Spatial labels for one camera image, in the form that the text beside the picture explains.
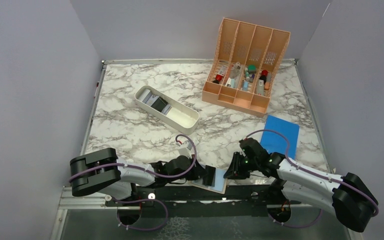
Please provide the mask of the white oblong plastic tray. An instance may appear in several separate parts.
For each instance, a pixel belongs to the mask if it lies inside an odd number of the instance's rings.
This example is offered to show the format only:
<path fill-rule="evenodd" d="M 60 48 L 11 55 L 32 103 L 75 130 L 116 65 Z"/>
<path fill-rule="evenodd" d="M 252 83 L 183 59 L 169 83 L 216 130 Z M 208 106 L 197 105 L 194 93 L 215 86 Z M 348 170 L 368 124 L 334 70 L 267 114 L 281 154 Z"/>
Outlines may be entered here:
<path fill-rule="evenodd" d="M 190 135 L 198 126 L 199 113 L 156 90 L 142 86 L 134 95 L 137 105 L 175 130 Z"/>

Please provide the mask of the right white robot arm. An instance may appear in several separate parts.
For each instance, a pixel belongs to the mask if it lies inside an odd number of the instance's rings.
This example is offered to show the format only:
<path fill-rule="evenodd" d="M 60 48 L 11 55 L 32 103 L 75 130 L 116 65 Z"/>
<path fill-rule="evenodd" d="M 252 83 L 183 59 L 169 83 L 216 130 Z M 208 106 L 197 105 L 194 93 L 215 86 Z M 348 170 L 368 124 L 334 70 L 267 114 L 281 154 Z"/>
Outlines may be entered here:
<path fill-rule="evenodd" d="M 379 203 L 353 173 L 345 176 L 301 165 L 285 154 L 268 153 L 255 139 L 240 140 L 241 152 L 233 154 L 225 179 L 244 180 L 259 171 L 274 178 L 266 197 L 276 203 L 298 201 L 336 216 L 348 229 L 362 233 L 379 212 Z"/>

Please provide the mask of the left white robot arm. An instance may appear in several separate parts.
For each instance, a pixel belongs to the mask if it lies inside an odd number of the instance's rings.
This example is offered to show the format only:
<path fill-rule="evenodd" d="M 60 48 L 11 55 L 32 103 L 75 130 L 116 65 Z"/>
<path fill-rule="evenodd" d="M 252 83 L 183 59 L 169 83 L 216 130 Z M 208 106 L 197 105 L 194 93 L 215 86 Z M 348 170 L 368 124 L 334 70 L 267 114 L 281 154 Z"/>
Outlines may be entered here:
<path fill-rule="evenodd" d="M 137 200 L 135 185 L 157 189 L 177 180 L 194 181 L 208 175 L 193 154 L 182 154 L 170 161 L 139 164 L 118 158 L 111 147 L 75 157 L 69 166 L 69 183 L 74 197 L 102 193 L 127 206 Z"/>

